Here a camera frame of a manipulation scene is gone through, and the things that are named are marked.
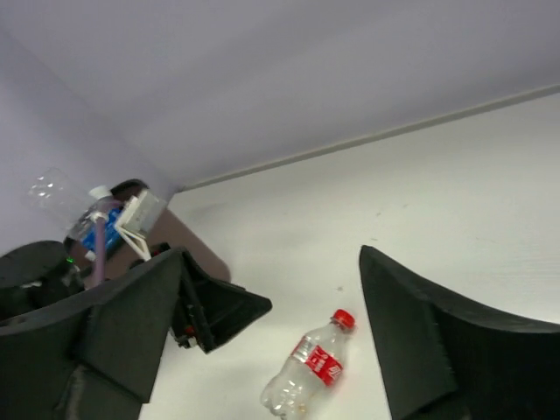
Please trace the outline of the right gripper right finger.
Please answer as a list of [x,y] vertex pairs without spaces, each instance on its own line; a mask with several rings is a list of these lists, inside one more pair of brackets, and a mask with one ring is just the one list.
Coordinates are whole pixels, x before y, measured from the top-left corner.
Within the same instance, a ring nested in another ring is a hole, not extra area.
[[394,419],[556,419],[559,327],[481,304],[377,248],[359,258]]

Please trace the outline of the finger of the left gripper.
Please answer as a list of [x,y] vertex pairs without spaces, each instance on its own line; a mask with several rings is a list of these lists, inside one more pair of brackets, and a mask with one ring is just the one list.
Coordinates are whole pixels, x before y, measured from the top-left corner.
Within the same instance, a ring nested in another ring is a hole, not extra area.
[[179,347],[209,354],[272,310],[269,298],[208,275],[185,248],[170,333]]

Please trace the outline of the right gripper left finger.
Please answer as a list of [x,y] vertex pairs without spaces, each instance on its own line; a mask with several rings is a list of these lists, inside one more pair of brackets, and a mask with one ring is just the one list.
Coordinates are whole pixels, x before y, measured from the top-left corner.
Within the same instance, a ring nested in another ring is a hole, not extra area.
[[31,309],[1,294],[3,419],[137,419],[179,298],[170,249],[90,290]]

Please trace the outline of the red cap clear bottle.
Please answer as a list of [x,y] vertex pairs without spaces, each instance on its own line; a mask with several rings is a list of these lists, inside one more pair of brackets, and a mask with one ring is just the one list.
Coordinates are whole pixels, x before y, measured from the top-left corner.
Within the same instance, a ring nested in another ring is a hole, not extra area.
[[338,309],[330,321],[306,332],[261,394],[262,406],[279,419],[304,419],[344,373],[355,318]]

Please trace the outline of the blue label bottle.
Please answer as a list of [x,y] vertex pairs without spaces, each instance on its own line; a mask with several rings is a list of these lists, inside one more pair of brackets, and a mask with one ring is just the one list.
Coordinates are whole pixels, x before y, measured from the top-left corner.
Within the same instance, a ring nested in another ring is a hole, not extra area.
[[122,206],[105,185],[87,192],[63,171],[50,168],[33,180],[27,198],[55,220],[67,239],[79,243],[90,254],[96,250],[98,220],[103,221],[105,249],[119,242],[115,224]]

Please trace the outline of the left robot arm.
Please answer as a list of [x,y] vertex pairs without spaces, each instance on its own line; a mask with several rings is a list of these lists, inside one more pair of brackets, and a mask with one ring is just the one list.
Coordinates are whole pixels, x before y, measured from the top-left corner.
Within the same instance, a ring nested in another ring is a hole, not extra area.
[[[272,309],[272,302],[209,276],[184,248],[181,284],[171,322],[180,347],[205,353],[225,345]],[[36,241],[1,257],[1,323],[84,291],[85,276],[63,244]]]

